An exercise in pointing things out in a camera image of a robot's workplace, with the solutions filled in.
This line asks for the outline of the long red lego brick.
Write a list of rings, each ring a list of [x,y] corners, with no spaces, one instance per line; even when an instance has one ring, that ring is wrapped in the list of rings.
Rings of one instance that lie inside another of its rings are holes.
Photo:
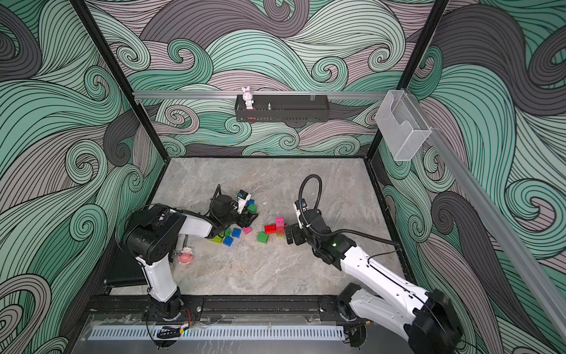
[[[276,224],[270,224],[264,226],[264,233],[267,235],[275,235],[278,233],[278,227]]]

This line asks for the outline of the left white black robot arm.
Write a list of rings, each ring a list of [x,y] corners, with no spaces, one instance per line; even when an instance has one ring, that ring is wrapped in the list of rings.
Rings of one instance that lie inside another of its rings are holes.
[[[237,197],[225,195],[216,187],[205,214],[164,204],[145,206],[131,215],[121,246],[141,266],[148,285],[150,310],[165,321],[174,321],[184,309],[181,291],[173,279],[170,259],[181,236],[213,240],[228,237],[228,229],[250,227],[257,218],[251,194],[244,190]]]

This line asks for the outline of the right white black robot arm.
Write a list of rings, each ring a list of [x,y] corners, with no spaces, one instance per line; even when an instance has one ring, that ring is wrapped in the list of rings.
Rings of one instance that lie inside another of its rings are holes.
[[[319,209],[293,204],[297,222],[286,228],[324,263],[362,283],[346,292],[346,308],[408,342],[414,353],[455,353],[464,334],[451,299],[397,276],[343,233],[332,234]]]

